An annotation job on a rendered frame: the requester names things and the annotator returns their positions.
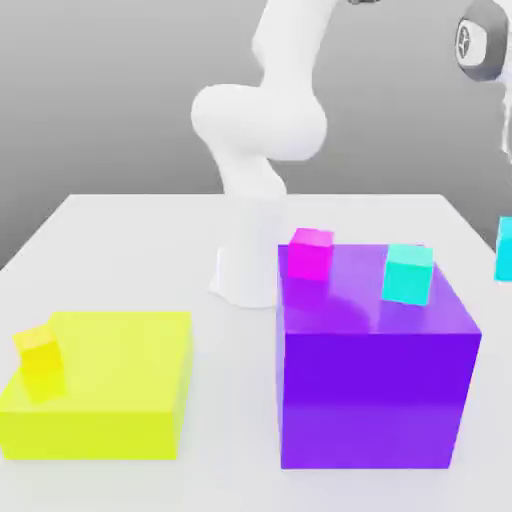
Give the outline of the small magenta cube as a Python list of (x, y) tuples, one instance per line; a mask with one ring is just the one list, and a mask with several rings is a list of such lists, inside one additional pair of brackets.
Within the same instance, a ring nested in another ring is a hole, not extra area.
[(298, 228), (288, 246), (288, 275), (327, 281), (334, 248), (332, 231)]

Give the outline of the small yellow cube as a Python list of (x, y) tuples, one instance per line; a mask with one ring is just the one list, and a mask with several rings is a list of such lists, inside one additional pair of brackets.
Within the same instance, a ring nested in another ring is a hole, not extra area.
[(65, 391), (64, 365), (54, 330), (42, 324), (13, 336), (29, 398), (42, 403)]

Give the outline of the small cyan cube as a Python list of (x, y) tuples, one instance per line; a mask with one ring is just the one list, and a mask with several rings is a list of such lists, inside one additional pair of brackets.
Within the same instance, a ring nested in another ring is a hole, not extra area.
[(499, 219), (494, 278), (512, 282), (512, 216), (501, 216)]
[(432, 248), (414, 244), (389, 244), (381, 299), (426, 306), (433, 267)]

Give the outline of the large yellow box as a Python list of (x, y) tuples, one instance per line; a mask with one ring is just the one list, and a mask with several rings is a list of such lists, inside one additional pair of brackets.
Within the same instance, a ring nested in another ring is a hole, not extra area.
[(193, 359), (188, 312), (56, 312), (65, 391), (34, 403), (19, 368), (0, 393), (10, 460), (174, 460)]

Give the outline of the large purple box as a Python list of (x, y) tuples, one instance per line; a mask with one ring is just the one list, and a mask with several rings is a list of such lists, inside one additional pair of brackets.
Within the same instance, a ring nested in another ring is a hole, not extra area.
[(387, 249), (338, 245), (326, 282), (278, 253), (276, 387), (285, 469), (450, 465), (481, 332), (440, 269), (427, 305), (381, 297)]

